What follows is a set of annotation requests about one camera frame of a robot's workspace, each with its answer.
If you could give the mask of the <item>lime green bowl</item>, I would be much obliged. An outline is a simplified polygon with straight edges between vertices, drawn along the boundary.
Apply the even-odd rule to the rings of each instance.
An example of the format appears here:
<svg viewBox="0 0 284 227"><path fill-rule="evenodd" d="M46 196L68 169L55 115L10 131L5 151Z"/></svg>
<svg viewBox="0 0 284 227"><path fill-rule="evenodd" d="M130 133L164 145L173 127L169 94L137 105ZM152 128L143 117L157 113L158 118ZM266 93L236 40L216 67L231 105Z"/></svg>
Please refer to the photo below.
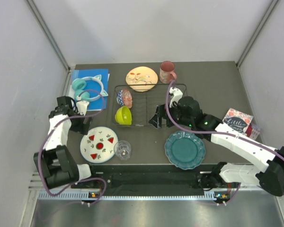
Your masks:
<svg viewBox="0 0 284 227"><path fill-rule="evenodd" d="M127 106L120 107L115 114L115 121L120 125L131 125L132 114Z"/></svg>

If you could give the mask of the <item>orange blue patterned bowl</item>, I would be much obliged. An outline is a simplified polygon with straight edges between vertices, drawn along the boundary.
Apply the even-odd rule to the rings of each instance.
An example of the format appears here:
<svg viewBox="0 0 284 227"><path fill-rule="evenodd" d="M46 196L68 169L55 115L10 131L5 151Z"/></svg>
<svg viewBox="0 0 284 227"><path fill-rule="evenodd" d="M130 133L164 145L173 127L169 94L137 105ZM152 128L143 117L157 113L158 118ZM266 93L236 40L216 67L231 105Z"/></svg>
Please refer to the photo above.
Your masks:
<svg viewBox="0 0 284 227"><path fill-rule="evenodd" d="M118 92L116 101L120 106L127 106L129 109L133 106L133 98L131 92L127 88L123 88Z"/></svg>

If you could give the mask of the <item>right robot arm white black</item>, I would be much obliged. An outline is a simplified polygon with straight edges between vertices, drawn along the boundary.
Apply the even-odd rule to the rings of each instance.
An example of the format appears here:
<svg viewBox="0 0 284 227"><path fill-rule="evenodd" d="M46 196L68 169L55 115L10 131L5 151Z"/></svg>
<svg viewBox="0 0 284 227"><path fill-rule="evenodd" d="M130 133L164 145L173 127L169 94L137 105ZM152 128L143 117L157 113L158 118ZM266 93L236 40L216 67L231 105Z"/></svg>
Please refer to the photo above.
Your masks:
<svg viewBox="0 0 284 227"><path fill-rule="evenodd" d="M210 175L215 186L246 183L259 186L274 196L284 195L284 147L269 147L235 131L221 119L203 113L199 103L190 96L157 106L149 123L159 129L162 119L168 127L177 126L192 132L250 162L250 165L220 162Z"/></svg>

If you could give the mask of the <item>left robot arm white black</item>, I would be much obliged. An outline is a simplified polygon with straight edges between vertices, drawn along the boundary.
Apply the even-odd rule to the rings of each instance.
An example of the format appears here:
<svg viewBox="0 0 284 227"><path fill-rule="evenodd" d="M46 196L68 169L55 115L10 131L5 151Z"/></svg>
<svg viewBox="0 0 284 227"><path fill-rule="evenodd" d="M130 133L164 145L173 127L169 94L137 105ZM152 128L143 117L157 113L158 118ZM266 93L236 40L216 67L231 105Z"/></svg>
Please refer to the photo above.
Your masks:
<svg viewBox="0 0 284 227"><path fill-rule="evenodd" d="M98 176L92 173L88 164L77 164L67 148L69 131L87 135L92 118L85 121L89 102L74 102L69 96L57 98L57 106L49 114L50 129L42 153L34 154L36 168L43 175L44 184L53 189L66 184L82 181L91 188L98 182Z"/></svg>

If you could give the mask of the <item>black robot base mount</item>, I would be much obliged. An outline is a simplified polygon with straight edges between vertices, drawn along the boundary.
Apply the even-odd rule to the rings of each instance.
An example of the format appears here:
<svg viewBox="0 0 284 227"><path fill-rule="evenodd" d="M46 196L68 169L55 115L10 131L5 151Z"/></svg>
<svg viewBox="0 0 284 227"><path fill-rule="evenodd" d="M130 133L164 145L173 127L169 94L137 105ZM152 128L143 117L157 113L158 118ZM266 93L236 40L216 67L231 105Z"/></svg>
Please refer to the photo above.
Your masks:
<svg viewBox="0 0 284 227"><path fill-rule="evenodd" d="M203 195L209 189L235 189L238 183L225 183L210 177L214 165L182 170L172 164L93 165L95 181L74 185L76 189L105 189L104 195L177 196Z"/></svg>

